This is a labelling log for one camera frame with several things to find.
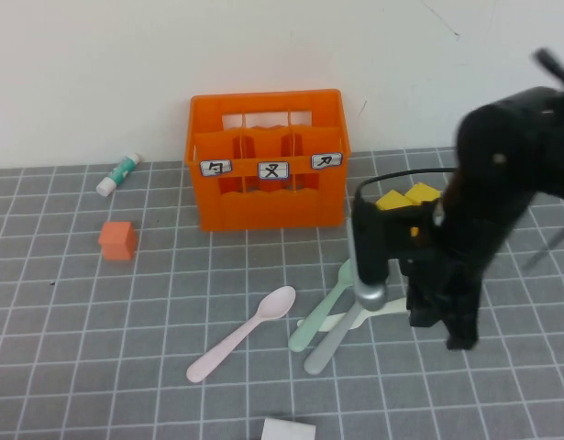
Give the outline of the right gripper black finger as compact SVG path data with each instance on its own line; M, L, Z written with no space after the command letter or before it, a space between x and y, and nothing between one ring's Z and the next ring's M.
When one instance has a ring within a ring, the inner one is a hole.
M429 278L408 277L406 309L409 312L409 325L429 328L441 321L441 315L433 303L439 285Z
M445 319L448 330L447 349L472 350L479 341L478 322L476 313L448 315Z

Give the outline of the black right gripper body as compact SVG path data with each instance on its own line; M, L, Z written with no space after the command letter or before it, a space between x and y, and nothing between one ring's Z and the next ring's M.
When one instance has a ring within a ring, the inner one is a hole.
M382 212L389 255L403 274L439 285L433 300L448 315L476 313L481 299L481 204L433 201Z

